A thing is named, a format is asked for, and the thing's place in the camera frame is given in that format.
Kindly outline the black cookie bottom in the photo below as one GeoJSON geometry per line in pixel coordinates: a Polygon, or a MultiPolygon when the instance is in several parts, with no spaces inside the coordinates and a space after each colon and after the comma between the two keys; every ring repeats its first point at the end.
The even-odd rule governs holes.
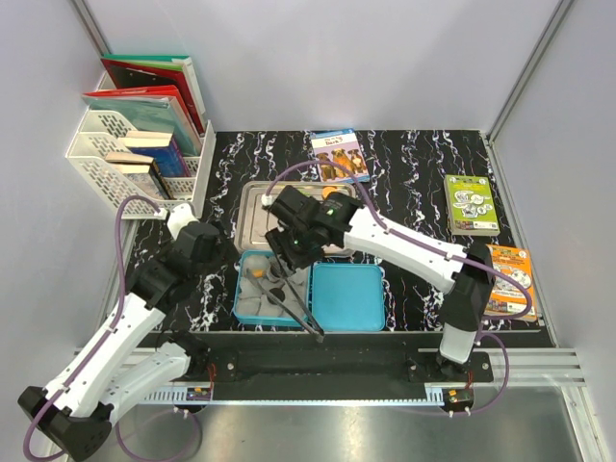
{"type": "Polygon", "coordinates": [[[278,302],[283,303],[285,301],[285,293],[280,288],[273,288],[268,291],[268,300],[272,304],[276,304],[278,302]]]}

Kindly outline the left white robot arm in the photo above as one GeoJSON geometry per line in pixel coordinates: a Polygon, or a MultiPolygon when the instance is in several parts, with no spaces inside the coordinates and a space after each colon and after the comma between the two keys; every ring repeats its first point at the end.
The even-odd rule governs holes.
{"type": "Polygon", "coordinates": [[[171,240],[131,275],[122,275],[112,313],[83,349],[46,385],[29,386],[18,405],[30,420],[23,452],[39,431],[75,461],[92,457],[118,421],[156,389],[175,379],[213,377],[209,347],[178,331],[131,370],[120,368],[148,333],[189,297],[193,282],[237,259],[223,225],[201,221],[189,205],[164,214],[171,240]]]}

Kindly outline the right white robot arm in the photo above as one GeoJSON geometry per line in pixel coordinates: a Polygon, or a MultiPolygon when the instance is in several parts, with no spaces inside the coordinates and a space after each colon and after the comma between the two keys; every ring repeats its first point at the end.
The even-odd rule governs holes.
{"type": "Polygon", "coordinates": [[[269,247],[292,270],[318,262],[333,245],[378,257],[443,293],[438,373],[454,382],[470,372],[470,355],[496,279],[486,244],[465,247],[430,238],[341,192],[318,200],[287,185],[278,195],[263,195],[261,205],[278,221],[266,234],[269,247]]]}

